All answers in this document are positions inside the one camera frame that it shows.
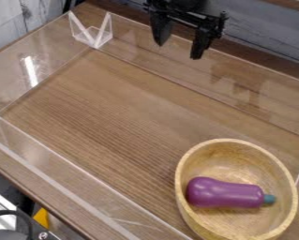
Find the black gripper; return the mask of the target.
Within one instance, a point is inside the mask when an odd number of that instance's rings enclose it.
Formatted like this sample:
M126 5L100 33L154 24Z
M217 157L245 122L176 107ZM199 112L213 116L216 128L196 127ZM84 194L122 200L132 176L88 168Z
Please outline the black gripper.
M211 0L145 0L144 10L149 14L149 26L154 43L161 46L169 38L173 23L195 30L189 58L201 58L211 42L223 34L229 18L224 10L211 5Z

